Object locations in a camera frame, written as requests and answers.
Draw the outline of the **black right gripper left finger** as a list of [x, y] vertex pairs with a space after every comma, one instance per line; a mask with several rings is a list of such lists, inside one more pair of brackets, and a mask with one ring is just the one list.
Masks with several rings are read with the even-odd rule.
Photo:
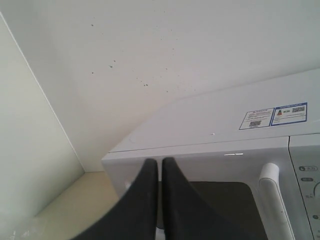
[[154, 240], [158, 214], [158, 163], [148, 158], [119, 201], [76, 240]]

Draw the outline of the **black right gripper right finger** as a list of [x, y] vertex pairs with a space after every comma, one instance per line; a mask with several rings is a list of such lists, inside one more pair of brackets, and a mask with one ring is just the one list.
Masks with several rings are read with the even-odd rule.
[[162, 160], [162, 214], [167, 240], [268, 239], [250, 187], [200, 182], [200, 195], [173, 157]]

